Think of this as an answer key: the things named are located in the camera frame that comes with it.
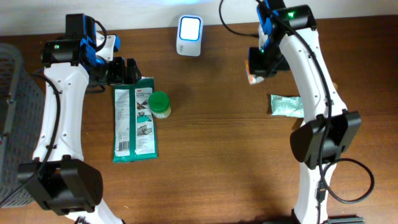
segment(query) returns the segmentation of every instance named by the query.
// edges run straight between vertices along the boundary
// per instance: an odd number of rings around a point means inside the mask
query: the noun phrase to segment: brown tabletop
[[[258,24],[233,25],[255,32]],[[338,93],[362,126],[343,157],[374,172],[365,201],[328,201],[329,216],[358,215],[368,223],[398,223],[398,16],[318,20],[323,56]],[[81,144],[85,162],[101,171],[106,203],[126,223],[236,223],[289,216],[299,192],[299,163],[289,136],[297,119],[271,117],[269,95],[298,95],[292,74],[250,86],[244,67],[257,40],[222,26],[203,28],[200,57],[176,53],[177,28],[117,30],[117,55],[135,58],[155,89],[170,96],[172,114],[156,121],[159,158],[113,164],[112,89],[86,95]],[[28,72],[59,35],[1,37],[16,45]],[[339,164],[331,187],[356,198],[367,173]],[[0,209],[0,223],[73,223],[36,203]]]

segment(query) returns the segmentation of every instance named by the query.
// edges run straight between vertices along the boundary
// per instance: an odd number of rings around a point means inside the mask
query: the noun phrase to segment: plastic jar
[[[148,104],[155,118],[166,118],[172,112],[169,97],[162,91],[156,91],[151,94]]]

